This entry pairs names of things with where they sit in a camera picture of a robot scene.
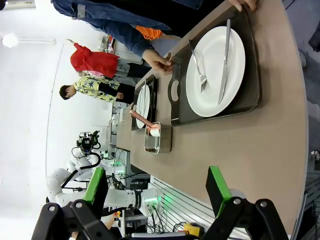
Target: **light bulb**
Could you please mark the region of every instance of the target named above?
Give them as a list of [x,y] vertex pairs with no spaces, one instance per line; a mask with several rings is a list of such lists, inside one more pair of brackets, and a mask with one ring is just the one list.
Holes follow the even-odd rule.
[[2,39],[3,45],[8,48],[12,48],[12,47],[18,45],[18,42],[19,42],[18,38],[13,33],[8,33],[8,34],[4,35],[4,37]]

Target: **blue denim jacket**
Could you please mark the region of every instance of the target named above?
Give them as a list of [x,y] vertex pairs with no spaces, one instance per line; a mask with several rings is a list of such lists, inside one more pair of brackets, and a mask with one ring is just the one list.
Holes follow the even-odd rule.
[[[198,9],[203,0],[173,0],[185,6]],[[158,21],[133,14],[110,3],[89,0],[51,0],[61,14],[88,22],[96,29],[113,36],[130,51],[142,57],[146,49],[152,49],[148,40],[131,25],[159,30],[170,28]]]

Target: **wooden handle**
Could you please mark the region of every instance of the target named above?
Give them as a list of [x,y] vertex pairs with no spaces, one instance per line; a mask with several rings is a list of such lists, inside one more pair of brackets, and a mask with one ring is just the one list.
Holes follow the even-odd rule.
[[136,111],[130,110],[130,114],[135,117],[136,119],[140,120],[141,122],[143,122],[145,125],[147,125],[149,128],[152,128],[152,123],[149,122],[147,119],[145,119],[143,116],[141,116],[139,113],[137,113]]

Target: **white plate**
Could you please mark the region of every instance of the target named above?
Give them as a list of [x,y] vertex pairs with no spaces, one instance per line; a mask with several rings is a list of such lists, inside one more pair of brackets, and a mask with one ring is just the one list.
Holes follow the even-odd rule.
[[208,31],[196,45],[194,52],[207,88],[201,92],[200,77],[191,56],[186,72],[186,96],[192,110],[202,117],[211,117],[224,110],[236,96],[244,77],[246,55],[239,35],[231,29],[227,80],[222,101],[218,104],[226,48],[226,26]]
[[[135,111],[138,114],[140,114],[142,117],[147,119],[149,108],[150,108],[150,89],[147,85],[143,85],[139,92],[138,100],[136,101]],[[145,124],[142,121],[136,119],[136,125],[138,128],[142,129]]]

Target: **person in floral shirt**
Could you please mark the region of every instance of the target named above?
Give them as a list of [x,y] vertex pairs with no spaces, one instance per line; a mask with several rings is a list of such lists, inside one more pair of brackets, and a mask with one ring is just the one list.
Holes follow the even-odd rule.
[[63,85],[59,91],[64,100],[70,99],[77,92],[111,103],[131,104],[134,101],[135,87],[103,77],[87,75],[72,85]]

